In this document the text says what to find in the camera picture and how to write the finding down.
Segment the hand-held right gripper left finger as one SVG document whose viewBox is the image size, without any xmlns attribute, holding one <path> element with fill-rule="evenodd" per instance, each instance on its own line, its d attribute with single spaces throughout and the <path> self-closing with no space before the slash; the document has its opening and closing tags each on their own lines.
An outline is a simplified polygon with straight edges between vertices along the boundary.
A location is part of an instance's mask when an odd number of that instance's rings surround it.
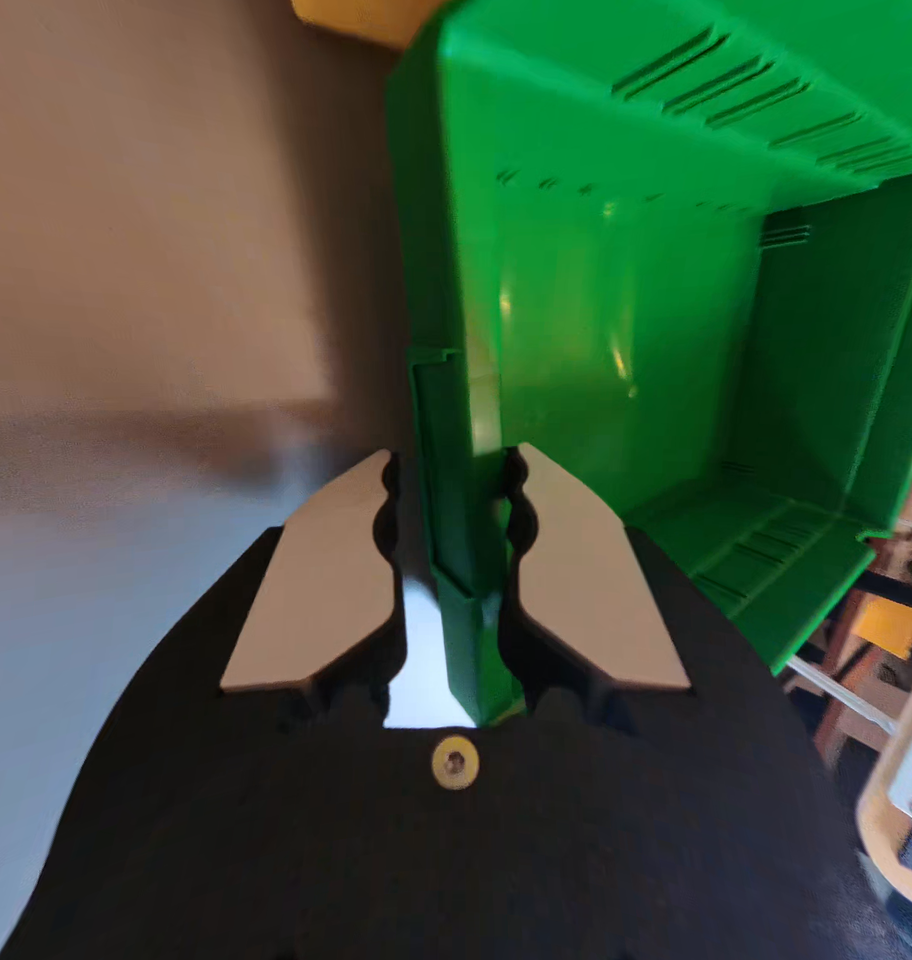
<svg viewBox="0 0 912 960">
<path fill-rule="evenodd" d="M 285 521 L 222 673 L 223 693 L 297 690 L 327 707 L 344 685 L 388 694 L 407 654 L 398 458 L 380 449 Z"/>
</svg>

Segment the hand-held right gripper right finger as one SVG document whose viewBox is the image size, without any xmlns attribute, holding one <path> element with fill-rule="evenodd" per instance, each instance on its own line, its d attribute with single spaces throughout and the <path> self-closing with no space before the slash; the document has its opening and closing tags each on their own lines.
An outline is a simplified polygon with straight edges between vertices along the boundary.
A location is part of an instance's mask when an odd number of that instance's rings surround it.
<svg viewBox="0 0 912 960">
<path fill-rule="evenodd" d="M 691 680 L 624 522 L 529 442 L 507 453 L 508 568 L 498 651 L 527 709 L 554 689 L 586 710 Z"/>
</svg>

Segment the green plastic bin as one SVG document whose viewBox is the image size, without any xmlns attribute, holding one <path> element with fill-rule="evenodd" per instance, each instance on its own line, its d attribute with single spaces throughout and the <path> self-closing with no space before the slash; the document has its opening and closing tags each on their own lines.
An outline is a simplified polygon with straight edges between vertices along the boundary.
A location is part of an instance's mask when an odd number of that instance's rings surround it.
<svg viewBox="0 0 912 960">
<path fill-rule="evenodd" d="M 451 2 L 387 114 L 455 698 L 523 442 L 779 672 L 912 487 L 912 2 Z"/>
</svg>

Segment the yellow plastic bin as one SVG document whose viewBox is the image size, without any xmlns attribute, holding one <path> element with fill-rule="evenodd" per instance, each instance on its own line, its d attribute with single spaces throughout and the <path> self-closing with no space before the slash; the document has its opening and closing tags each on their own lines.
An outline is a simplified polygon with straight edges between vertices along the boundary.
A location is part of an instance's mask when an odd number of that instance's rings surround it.
<svg viewBox="0 0 912 960">
<path fill-rule="evenodd" d="M 319 29 L 406 49 L 446 1 L 292 1 L 296 16 Z"/>
</svg>

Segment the black panel with wooden rim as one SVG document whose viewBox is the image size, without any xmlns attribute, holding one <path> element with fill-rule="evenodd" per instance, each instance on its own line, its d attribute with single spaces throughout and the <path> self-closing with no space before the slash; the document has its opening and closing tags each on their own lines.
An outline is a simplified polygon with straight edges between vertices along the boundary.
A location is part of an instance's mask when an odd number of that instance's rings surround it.
<svg viewBox="0 0 912 960">
<path fill-rule="evenodd" d="M 880 881 L 912 904 L 912 693 L 859 798 L 857 827 Z"/>
</svg>

